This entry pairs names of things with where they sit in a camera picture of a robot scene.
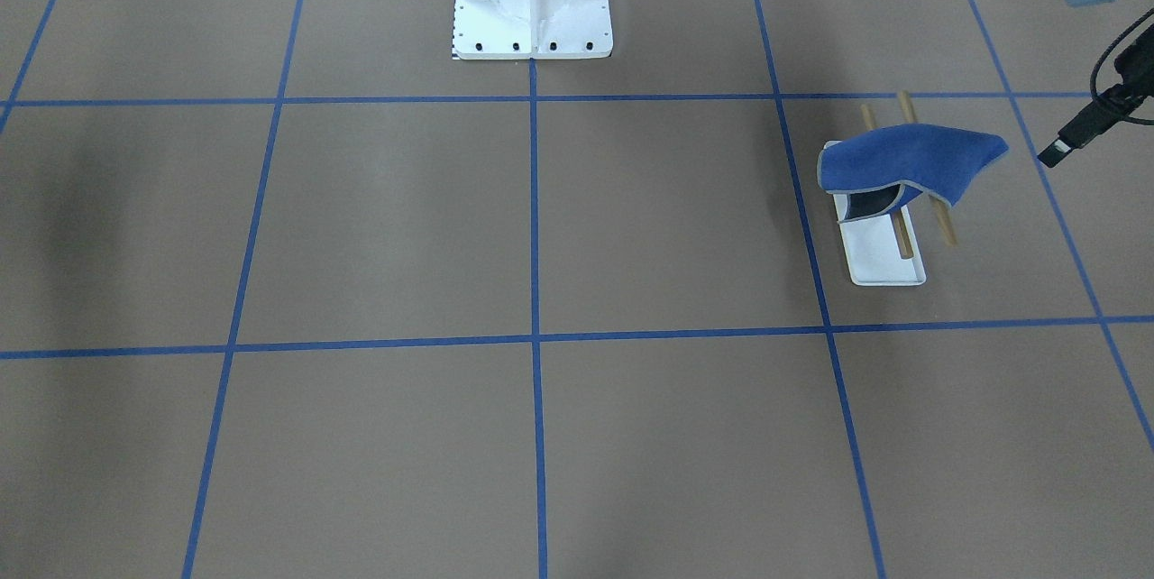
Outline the blue towel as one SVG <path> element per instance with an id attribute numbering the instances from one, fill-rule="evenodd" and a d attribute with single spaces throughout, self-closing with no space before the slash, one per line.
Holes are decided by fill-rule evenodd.
<path id="1" fill-rule="evenodd" d="M 817 176 L 840 194 L 842 223 L 891 215 L 923 194 L 956 206 L 1009 144 L 990 133 L 941 125 L 894 125 L 838 141 L 820 151 Z"/>

